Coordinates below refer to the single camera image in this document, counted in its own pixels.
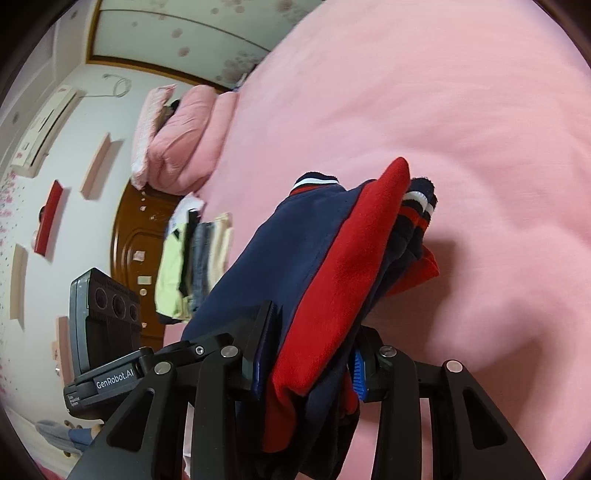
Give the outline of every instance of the air conditioner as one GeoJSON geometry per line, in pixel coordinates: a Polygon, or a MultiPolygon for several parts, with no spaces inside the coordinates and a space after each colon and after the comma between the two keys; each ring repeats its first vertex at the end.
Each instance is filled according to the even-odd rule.
{"type": "Polygon", "coordinates": [[[45,102],[12,155],[11,167],[17,175],[34,177],[48,154],[53,139],[76,107],[82,91],[61,85],[45,102]]]}

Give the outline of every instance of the bed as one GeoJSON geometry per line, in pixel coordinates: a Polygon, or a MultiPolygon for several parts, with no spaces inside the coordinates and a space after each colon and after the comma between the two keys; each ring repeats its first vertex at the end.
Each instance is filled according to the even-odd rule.
{"type": "MultiPolygon", "coordinates": [[[[404,156],[437,188],[441,275],[367,323],[416,360],[461,360],[561,480],[591,440],[590,121],[589,67],[531,0],[329,0],[242,88],[204,220],[232,213],[231,264],[303,172],[350,188],[404,156]]],[[[340,479],[370,477],[378,414],[363,407],[340,479]]]]}

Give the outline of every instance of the floral pillow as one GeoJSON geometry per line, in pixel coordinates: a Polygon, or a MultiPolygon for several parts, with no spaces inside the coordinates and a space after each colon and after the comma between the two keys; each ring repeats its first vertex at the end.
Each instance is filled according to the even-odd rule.
{"type": "Polygon", "coordinates": [[[131,151],[131,184],[142,190],[148,181],[148,146],[158,131],[159,119],[176,85],[150,90],[139,114],[131,151]]]}

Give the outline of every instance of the power cord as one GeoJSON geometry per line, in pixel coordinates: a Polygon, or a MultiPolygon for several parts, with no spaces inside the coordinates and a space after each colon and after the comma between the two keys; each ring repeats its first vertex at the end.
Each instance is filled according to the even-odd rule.
{"type": "Polygon", "coordinates": [[[103,74],[104,79],[107,79],[110,77],[116,77],[119,79],[119,80],[117,80],[117,82],[113,86],[113,93],[111,95],[84,95],[84,97],[88,97],[88,98],[98,98],[98,97],[121,98],[129,93],[129,91],[131,90],[131,80],[130,79],[122,77],[120,75],[115,75],[113,73],[104,73],[103,74]],[[117,93],[117,90],[119,89],[120,85],[124,86],[124,90],[122,92],[117,93]]]}

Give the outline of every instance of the camera lens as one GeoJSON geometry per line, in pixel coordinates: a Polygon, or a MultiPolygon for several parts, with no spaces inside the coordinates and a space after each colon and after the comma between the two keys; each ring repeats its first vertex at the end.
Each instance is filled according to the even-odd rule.
{"type": "Polygon", "coordinates": [[[125,302],[118,295],[113,297],[113,311],[121,319],[125,316],[125,302]]]}
{"type": "Polygon", "coordinates": [[[104,309],[107,306],[107,294],[102,288],[97,288],[95,291],[96,305],[100,309],[104,309]]]}
{"type": "Polygon", "coordinates": [[[138,320],[138,308],[135,305],[129,306],[129,316],[134,322],[138,320]]]}

